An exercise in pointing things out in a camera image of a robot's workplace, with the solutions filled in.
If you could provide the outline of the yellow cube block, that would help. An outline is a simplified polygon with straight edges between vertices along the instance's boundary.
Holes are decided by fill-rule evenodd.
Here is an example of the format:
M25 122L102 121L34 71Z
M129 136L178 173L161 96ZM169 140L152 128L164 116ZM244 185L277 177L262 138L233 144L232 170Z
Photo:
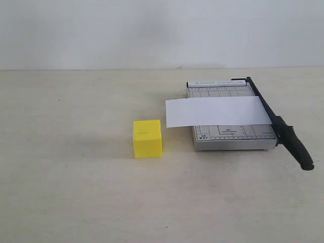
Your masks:
M163 156L163 140L159 119L133 122L133 147L137 159Z

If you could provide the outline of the white paper sheet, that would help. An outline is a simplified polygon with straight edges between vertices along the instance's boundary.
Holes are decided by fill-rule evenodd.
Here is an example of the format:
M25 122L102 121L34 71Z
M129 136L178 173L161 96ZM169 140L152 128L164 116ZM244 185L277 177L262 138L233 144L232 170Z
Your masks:
M258 96L200 97L166 101L167 128L270 124L272 121Z

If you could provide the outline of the black cutter blade arm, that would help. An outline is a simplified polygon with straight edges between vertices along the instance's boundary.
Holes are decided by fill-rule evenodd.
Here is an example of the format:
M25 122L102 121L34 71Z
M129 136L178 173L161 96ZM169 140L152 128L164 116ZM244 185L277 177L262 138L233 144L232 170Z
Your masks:
M302 170L311 171L314 169L314 162L311 158L309 152L305 148L304 144L297 137L293 126L289 126L283 120L281 116L276 115L270 106L267 104L253 80L250 77L246 78L232 78L234 80L245 80L250 84L254 94L258 96L261 100L262 105L265 108L272 124L272 129L277 137L277 144L282 144L290 154L295 158L295 160L299 163Z

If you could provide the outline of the grey paper cutter base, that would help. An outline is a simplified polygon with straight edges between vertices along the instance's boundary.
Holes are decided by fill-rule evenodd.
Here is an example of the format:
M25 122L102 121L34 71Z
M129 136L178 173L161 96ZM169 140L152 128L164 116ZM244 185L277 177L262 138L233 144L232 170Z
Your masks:
M226 81L187 82L187 97L255 96L246 78ZM194 126L192 137L195 150L269 150L277 145L271 125Z

